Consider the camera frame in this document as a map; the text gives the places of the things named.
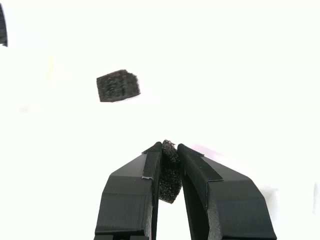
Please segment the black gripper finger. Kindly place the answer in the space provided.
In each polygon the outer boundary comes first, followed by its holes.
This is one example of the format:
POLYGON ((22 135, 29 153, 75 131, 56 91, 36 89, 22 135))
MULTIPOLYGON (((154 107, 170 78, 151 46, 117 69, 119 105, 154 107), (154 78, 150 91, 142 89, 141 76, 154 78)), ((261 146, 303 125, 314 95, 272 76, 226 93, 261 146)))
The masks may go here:
POLYGON ((266 200, 249 177, 182 143, 177 152, 191 239, 277 239, 266 200))
POLYGON ((101 195, 94 239, 157 238, 162 143, 114 171, 101 195))

